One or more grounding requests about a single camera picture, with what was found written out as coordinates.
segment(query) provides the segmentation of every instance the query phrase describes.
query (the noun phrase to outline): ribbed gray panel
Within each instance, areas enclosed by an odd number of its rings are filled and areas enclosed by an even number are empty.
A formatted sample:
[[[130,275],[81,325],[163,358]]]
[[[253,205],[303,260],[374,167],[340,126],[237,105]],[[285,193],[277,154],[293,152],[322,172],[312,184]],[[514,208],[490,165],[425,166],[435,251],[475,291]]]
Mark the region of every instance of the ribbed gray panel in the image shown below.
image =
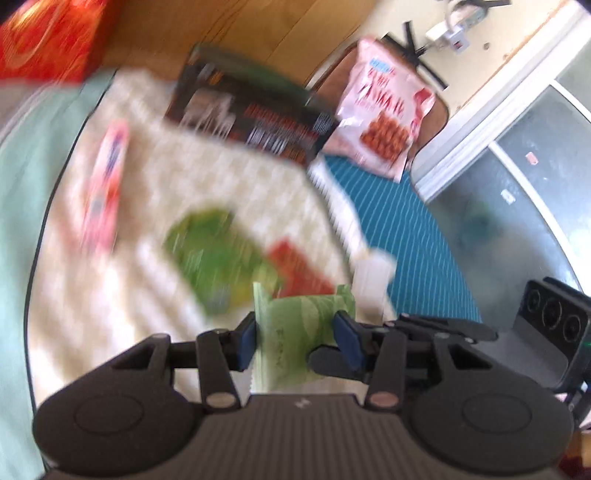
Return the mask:
[[[253,396],[241,411],[208,417],[176,457],[126,480],[483,480],[430,457],[396,415],[348,395]],[[558,480],[545,470],[516,477]],[[52,472],[46,480],[81,480]]]

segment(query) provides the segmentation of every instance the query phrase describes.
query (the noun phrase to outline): pink snack bag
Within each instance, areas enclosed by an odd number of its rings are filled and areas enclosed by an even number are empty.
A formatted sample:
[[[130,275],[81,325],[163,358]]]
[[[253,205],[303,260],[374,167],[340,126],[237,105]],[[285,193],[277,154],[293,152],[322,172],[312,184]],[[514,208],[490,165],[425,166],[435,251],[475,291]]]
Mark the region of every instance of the pink snack bag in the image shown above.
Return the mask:
[[[336,112],[341,122],[323,151],[399,182],[435,94],[379,41],[364,37],[357,51]]]
[[[123,164],[129,144],[129,126],[124,120],[109,125],[103,139],[89,183],[82,250],[89,253],[111,253],[117,234],[117,212]]]

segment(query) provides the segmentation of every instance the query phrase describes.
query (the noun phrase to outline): green snack wrapper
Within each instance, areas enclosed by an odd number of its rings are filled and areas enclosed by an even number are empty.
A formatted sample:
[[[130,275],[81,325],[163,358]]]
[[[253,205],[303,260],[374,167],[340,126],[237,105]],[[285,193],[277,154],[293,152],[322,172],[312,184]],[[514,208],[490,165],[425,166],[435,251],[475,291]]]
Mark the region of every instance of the green snack wrapper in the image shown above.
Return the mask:
[[[164,242],[208,314],[250,303],[255,281],[269,292],[281,285],[275,267],[232,221],[225,210],[192,213]]]
[[[334,295],[289,297],[273,300],[254,284],[258,347],[252,389],[265,393],[322,378],[307,366],[316,347],[334,345],[332,319],[339,310],[355,318],[350,287],[341,285]]]

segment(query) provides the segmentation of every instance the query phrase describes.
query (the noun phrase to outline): pink sticker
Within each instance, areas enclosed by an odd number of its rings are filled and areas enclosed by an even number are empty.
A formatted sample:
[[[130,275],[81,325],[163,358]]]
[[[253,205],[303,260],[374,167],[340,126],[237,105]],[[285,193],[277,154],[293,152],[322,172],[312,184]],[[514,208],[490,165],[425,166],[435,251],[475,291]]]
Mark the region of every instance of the pink sticker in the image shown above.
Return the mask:
[[[538,163],[540,163],[538,157],[536,157],[533,152],[529,152],[525,158],[527,158],[527,161],[530,162],[530,165],[532,166],[536,166]]]

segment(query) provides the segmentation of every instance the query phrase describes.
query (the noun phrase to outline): mint green fabric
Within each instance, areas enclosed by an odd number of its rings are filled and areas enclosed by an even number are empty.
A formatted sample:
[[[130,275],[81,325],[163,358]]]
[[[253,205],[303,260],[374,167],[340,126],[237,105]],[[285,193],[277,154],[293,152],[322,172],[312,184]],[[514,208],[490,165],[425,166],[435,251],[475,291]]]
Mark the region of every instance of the mint green fabric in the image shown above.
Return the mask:
[[[334,295],[273,300],[260,283],[254,284],[258,345],[253,389],[266,393],[321,378],[308,369],[308,354],[334,345],[332,319],[339,310],[355,318],[355,299],[347,285]]]
[[[110,85],[112,72],[82,87],[49,87],[0,145],[0,479],[43,473],[33,441],[26,322],[46,211],[79,132]]]

